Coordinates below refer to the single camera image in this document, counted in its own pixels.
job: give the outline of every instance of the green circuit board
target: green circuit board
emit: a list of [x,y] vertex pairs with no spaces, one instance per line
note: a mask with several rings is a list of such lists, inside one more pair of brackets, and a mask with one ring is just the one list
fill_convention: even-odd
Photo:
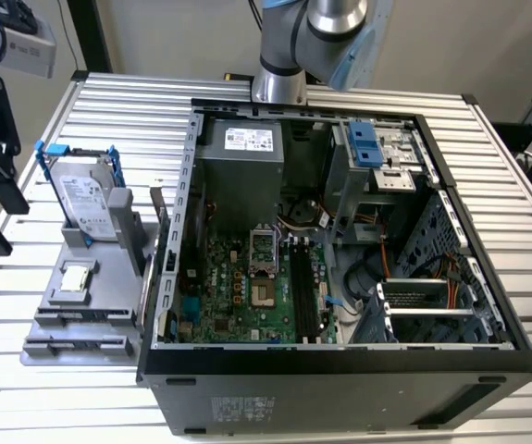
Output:
[[[191,334],[180,336],[180,340],[193,343],[296,343],[289,245],[282,242],[278,246],[275,278],[251,278],[248,274],[249,239],[249,236],[209,237],[199,320]],[[267,256],[266,240],[260,239],[259,242],[257,251]],[[318,283],[325,282],[327,288],[329,283],[320,245],[310,249],[310,259],[313,298],[317,319],[321,322]],[[327,310],[327,316],[328,327],[319,333],[319,337],[322,343],[335,343],[331,310]]]

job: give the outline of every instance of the power supply label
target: power supply label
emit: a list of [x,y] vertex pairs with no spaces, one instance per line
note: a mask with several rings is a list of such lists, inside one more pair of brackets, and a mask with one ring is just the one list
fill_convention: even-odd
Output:
[[274,151],[274,131],[271,129],[229,128],[225,150]]
[[274,412],[275,397],[232,397],[211,398],[212,415],[218,423],[266,422],[269,423]]
[[62,176],[60,180],[79,228],[93,239],[115,238],[116,231],[99,182],[83,176]]

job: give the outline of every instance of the open computer tower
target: open computer tower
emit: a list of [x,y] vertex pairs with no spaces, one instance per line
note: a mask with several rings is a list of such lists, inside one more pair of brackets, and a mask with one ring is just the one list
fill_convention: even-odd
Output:
[[425,119],[193,101],[138,378],[176,435],[454,428],[532,347]]

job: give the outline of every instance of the motherboard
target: motherboard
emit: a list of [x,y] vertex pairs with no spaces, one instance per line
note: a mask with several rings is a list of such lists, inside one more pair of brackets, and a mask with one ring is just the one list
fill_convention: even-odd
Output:
[[248,234],[208,237],[204,287],[183,299],[179,341],[335,343],[322,245],[280,241],[269,227]]

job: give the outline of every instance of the slotted metal surface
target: slotted metal surface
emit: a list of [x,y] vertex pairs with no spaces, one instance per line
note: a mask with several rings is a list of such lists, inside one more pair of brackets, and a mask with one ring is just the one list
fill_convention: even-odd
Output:
[[[147,187],[162,180],[172,204],[192,97],[244,101],[244,82],[159,80],[92,74],[71,83],[46,130],[45,142],[105,148],[115,144],[136,210],[153,218]],[[519,179],[481,111],[456,95],[309,90],[311,105],[420,113],[477,224],[516,312],[532,340],[532,194]],[[14,252],[0,258],[0,440],[8,442],[179,441],[164,425],[150,390],[136,388],[132,367],[23,367],[28,333],[60,249],[62,214],[31,161],[21,180],[27,216],[0,217]],[[453,432],[325,437],[214,438],[226,442],[432,440],[462,444],[532,442],[532,383]]]

